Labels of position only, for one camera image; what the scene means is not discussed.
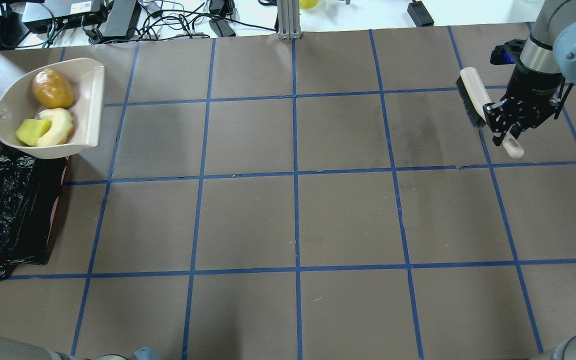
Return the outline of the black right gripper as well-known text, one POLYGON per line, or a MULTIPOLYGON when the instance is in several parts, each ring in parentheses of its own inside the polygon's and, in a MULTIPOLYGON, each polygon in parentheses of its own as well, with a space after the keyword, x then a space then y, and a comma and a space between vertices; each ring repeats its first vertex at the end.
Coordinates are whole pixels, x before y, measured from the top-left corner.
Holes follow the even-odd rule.
POLYGON ((555 95, 562 84, 562 73, 541 73, 523 64, 514 67, 499 101, 506 101, 502 120, 512 125, 510 132, 516 139, 560 112, 561 101, 555 95))

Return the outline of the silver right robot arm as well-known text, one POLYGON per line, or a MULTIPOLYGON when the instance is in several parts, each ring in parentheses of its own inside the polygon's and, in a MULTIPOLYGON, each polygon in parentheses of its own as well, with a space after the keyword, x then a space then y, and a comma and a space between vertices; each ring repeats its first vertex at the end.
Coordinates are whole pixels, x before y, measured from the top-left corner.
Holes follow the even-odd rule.
POLYGON ((528 37, 497 45, 490 63, 514 65, 505 94, 483 107, 495 146, 557 119, 576 86, 576 0, 544 2, 528 37))

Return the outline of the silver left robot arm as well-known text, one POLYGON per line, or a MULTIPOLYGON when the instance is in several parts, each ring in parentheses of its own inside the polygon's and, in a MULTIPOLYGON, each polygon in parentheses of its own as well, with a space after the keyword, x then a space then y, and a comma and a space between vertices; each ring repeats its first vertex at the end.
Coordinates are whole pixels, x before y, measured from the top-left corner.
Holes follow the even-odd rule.
POLYGON ((100 357, 73 355, 54 348, 17 341, 0 336, 0 360, 162 360, 150 347, 142 347, 128 355, 110 353, 100 357))

